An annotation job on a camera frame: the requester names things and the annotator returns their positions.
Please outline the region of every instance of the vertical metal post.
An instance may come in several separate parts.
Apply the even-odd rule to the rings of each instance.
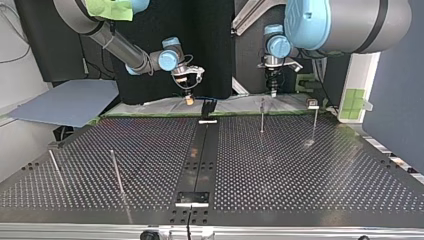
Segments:
[[[54,165],[54,169],[56,171],[60,171],[59,165],[57,165],[56,157],[54,156],[53,150],[50,149],[49,150],[49,154],[50,154],[50,158],[52,159],[52,162],[53,162],[53,165]]]
[[[261,133],[264,132],[264,121],[265,121],[265,99],[262,98],[261,102]]]
[[[115,168],[115,173],[116,173],[116,178],[118,179],[119,189],[121,190],[122,194],[125,194],[124,186],[122,185],[122,181],[121,181],[121,174],[119,173],[118,162],[116,161],[116,157],[115,157],[115,151],[110,150],[110,157],[112,158],[113,167]]]
[[[316,110],[315,110],[314,130],[315,130],[315,128],[317,127],[318,111],[319,111],[319,109],[316,109]]]

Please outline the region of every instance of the perforated metal table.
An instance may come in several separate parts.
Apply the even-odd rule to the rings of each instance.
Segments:
[[[61,171],[46,155],[1,183],[0,222],[424,228],[424,186],[332,117],[197,120],[102,120],[55,151]]]

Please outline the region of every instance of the black backdrop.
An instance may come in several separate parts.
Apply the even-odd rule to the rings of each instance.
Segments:
[[[118,31],[146,52],[162,49],[162,40],[176,36],[185,54],[193,54],[193,64],[206,72],[195,89],[196,96],[218,99],[232,93],[233,39],[231,0],[151,0],[149,8],[133,22],[119,22]],[[143,104],[180,94],[169,72],[130,76],[124,64],[112,57],[122,101]]]

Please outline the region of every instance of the green sticky note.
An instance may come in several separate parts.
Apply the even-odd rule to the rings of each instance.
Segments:
[[[92,17],[103,17],[118,21],[133,20],[131,0],[85,0],[85,3],[88,14]]]
[[[346,96],[345,98],[354,98],[355,97],[355,89],[348,89],[346,90]]]
[[[361,114],[361,110],[353,110],[350,112],[349,119],[356,120],[359,118],[359,115]]]
[[[365,95],[365,90],[356,89],[355,98],[363,98]]]
[[[364,100],[363,99],[355,99],[355,101],[352,104],[353,110],[361,110],[364,106]]]
[[[345,101],[343,102],[343,109],[345,110],[352,109],[353,103],[354,103],[354,99],[346,98]]]
[[[349,119],[349,117],[350,117],[350,111],[342,111],[340,113],[340,118],[341,119]]]

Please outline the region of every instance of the white wall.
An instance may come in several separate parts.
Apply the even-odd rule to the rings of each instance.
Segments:
[[[15,7],[13,0],[0,2]],[[9,10],[1,9],[22,32],[19,20]],[[27,47],[0,15],[0,62],[22,56]],[[2,117],[47,90],[32,52],[19,61],[0,64],[0,181],[42,155],[54,141],[53,125]]]

